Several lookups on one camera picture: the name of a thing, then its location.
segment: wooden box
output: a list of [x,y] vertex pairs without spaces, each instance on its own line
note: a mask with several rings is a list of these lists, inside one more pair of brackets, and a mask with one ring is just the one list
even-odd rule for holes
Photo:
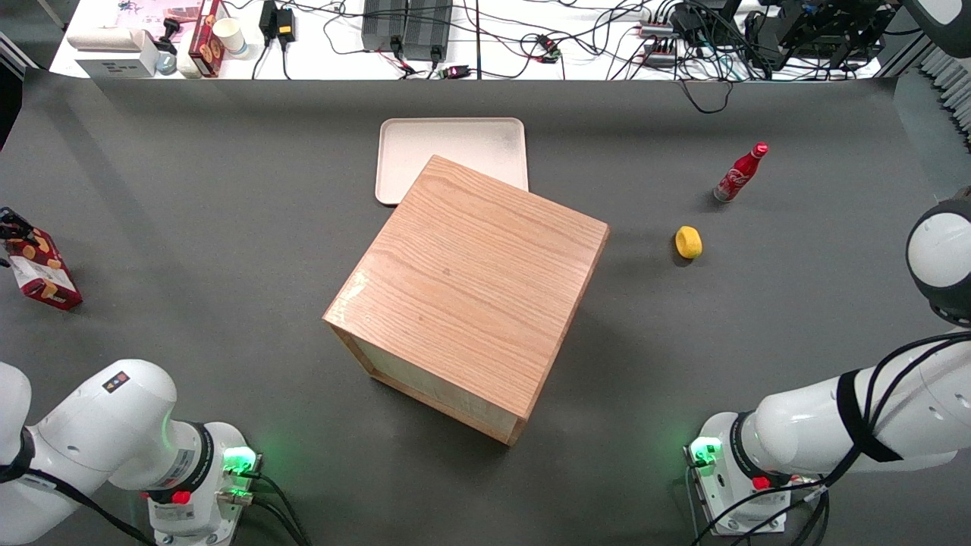
[[513,445],[609,231],[433,156],[323,319],[375,379]]

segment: gray table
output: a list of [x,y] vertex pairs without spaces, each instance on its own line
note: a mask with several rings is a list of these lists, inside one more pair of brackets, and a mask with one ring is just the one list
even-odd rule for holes
[[[726,90],[691,89],[708,108]],[[30,423],[117,358],[162,365],[174,416],[247,434],[318,546],[687,545],[681,446],[708,416],[947,329],[903,259],[934,200],[892,90],[737,85],[703,116],[667,83],[32,73],[2,201],[54,234],[86,302],[0,284],[0,359],[33,382]],[[391,212],[373,196],[382,121],[422,116],[521,119],[532,190],[613,231],[511,450],[367,379],[319,319]],[[763,139],[758,177],[714,207]],[[682,224],[705,242],[690,265],[671,252]],[[967,469],[845,478],[826,544],[963,543]],[[96,498],[146,528],[134,494]],[[286,544],[264,516],[237,544]],[[131,541],[82,510],[40,543]]]

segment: green light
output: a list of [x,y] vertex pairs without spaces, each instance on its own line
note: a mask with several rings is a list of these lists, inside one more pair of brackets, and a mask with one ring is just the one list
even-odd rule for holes
[[698,466],[714,464],[721,451],[721,440],[701,436],[695,438],[688,449],[694,454],[694,461]]
[[256,452],[243,446],[222,453],[222,469],[227,472],[249,472],[256,466]]

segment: red snack box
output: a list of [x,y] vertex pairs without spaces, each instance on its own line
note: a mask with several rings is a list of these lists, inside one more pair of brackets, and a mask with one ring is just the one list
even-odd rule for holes
[[34,228],[36,245],[24,239],[6,241],[9,262],[23,295],[67,311],[82,302],[71,271],[50,235]]
[[202,3],[199,21],[195,24],[192,41],[189,43],[188,56],[202,72],[203,78],[216,78],[222,66],[224,54],[222,42],[213,33],[213,24],[229,17],[220,0],[206,0]]

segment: plastic tray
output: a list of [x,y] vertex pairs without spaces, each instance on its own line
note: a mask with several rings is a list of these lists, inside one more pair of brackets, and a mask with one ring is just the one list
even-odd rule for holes
[[389,119],[381,125],[374,194],[397,205],[432,155],[529,191],[526,131],[516,118]]

